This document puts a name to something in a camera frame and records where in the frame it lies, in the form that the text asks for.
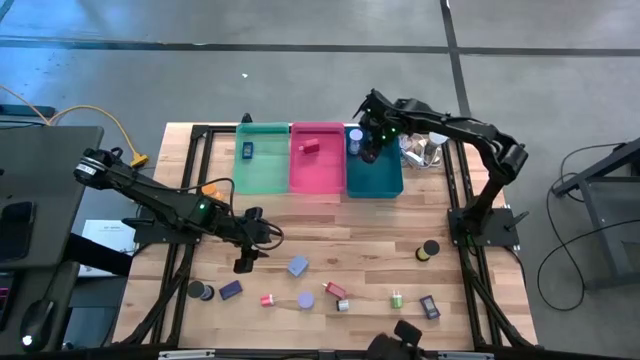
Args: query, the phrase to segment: wooden tabletop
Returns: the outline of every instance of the wooden tabletop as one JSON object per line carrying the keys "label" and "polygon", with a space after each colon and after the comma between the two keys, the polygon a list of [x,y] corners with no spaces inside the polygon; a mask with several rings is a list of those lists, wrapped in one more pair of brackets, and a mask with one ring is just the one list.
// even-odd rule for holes
{"label": "wooden tabletop", "polygon": [[[191,133],[191,123],[169,123],[154,179],[179,186]],[[467,147],[474,190],[487,180],[478,153]],[[199,146],[192,185],[199,172]],[[234,135],[219,134],[207,179],[232,175]],[[457,171],[457,156],[453,152]],[[181,347],[208,348],[333,348],[366,349],[380,332],[393,333],[399,319],[424,332],[425,349],[473,348],[460,261],[448,234],[446,210],[450,207],[444,168],[404,169],[404,192],[396,199],[351,199],[346,195],[236,195],[235,211],[261,206],[264,217],[279,225],[285,235],[281,247],[259,259],[250,274],[233,273],[239,250],[215,237],[205,237],[196,248],[191,280],[216,290],[209,302],[187,297],[180,337]],[[228,187],[220,186],[224,192]],[[464,195],[459,195],[464,204]],[[500,197],[494,206],[500,206]],[[427,239],[440,243],[440,253],[427,263],[414,252]],[[134,260],[118,317],[114,341],[125,338],[155,302],[167,253],[166,245],[153,245]],[[536,336],[520,268],[502,248],[487,248],[494,297],[504,313],[529,341]],[[309,260],[299,278],[287,271],[296,255]],[[222,301],[217,290],[239,280],[244,291]],[[333,281],[348,293],[350,308],[336,310],[336,298],[322,283]],[[392,309],[393,291],[403,296],[404,307]],[[312,310],[300,310],[298,294],[315,296]],[[260,306],[260,297],[273,294],[276,305]],[[428,320],[418,299],[432,295],[441,317]],[[483,334],[489,341],[486,311],[478,299]],[[173,304],[165,319],[166,337]]]}

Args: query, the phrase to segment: teal bin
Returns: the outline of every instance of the teal bin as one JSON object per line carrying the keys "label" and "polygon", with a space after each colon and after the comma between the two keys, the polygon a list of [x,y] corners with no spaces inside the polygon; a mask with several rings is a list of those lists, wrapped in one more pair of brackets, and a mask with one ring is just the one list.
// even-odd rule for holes
{"label": "teal bin", "polygon": [[347,128],[346,131],[347,195],[352,198],[395,198],[404,190],[398,139],[384,147],[373,164],[367,164],[349,153],[349,133],[354,129]]}
{"label": "teal bin", "polygon": [[[243,145],[249,142],[253,144],[253,156],[243,159]],[[289,191],[289,124],[238,125],[233,181],[239,194]]]}

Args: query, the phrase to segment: plastic bin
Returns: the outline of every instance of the plastic bin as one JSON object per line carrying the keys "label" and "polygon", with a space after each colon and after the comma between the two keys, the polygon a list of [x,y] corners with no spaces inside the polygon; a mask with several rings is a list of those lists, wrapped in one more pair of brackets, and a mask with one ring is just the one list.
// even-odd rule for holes
{"label": "plastic bin", "polygon": [[[242,158],[243,143],[253,143],[253,157]],[[289,191],[289,124],[240,124],[236,128],[233,181],[239,194]]]}
{"label": "plastic bin", "polygon": [[[349,132],[345,136],[345,150],[349,146]],[[396,138],[386,146],[373,164],[347,152],[347,195],[352,198],[392,199],[404,190],[400,145]]]}
{"label": "plastic bin", "polygon": [[[305,154],[299,148],[318,139],[320,150]],[[289,189],[301,194],[339,194],[346,186],[344,125],[295,123],[291,127]]]}

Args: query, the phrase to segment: concrete floor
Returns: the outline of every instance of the concrete floor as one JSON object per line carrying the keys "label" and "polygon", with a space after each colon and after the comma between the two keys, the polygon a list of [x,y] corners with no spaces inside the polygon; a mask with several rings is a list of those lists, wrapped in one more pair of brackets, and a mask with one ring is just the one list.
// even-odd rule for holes
{"label": "concrete floor", "polygon": [[[640,48],[637,1],[449,3],[459,46]],[[16,39],[447,45],[437,0],[16,0],[0,22],[0,41]],[[538,339],[550,349],[626,357],[640,354],[636,306],[640,286],[588,293],[583,306],[569,313],[547,307],[535,288],[537,267],[557,244],[544,201],[558,177],[562,157],[578,147],[638,136],[639,60],[461,56],[473,115],[526,143],[530,153],[506,195],[516,211],[531,212],[519,225],[521,257]],[[59,109],[93,104],[111,111],[122,120],[138,150],[152,156],[159,150],[166,122],[239,121],[247,111],[260,122],[350,121],[372,87],[392,99],[416,97],[441,111],[458,110],[446,54],[3,47],[0,74],[4,85],[34,103]],[[0,94],[0,102],[14,100]],[[102,125],[104,147],[126,147],[117,128],[98,114],[70,114],[63,124]],[[580,170],[607,151],[582,153],[567,170]],[[133,204],[121,196],[88,190],[74,230],[79,232],[85,219],[120,219],[134,211]],[[591,229],[579,204],[553,199],[552,212],[565,239]],[[586,278],[606,271],[594,239],[573,249]],[[579,295],[578,278],[563,254],[550,261],[543,279],[543,290],[558,306],[572,303]],[[87,345],[95,342],[87,340]]]}

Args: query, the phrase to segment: paper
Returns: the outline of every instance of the paper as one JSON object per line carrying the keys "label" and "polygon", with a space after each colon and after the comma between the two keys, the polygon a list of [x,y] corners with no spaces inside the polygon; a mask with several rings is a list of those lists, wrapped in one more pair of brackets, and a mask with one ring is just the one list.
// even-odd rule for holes
{"label": "paper", "polygon": [[[82,230],[82,236],[84,238],[129,255],[133,254],[135,250],[135,244],[133,242],[135,233],[136,231],[134,229],[123,224],[120,220],[87,220]],[[94,277],[115,275],[107,271],[82,265],[78,276]]]}

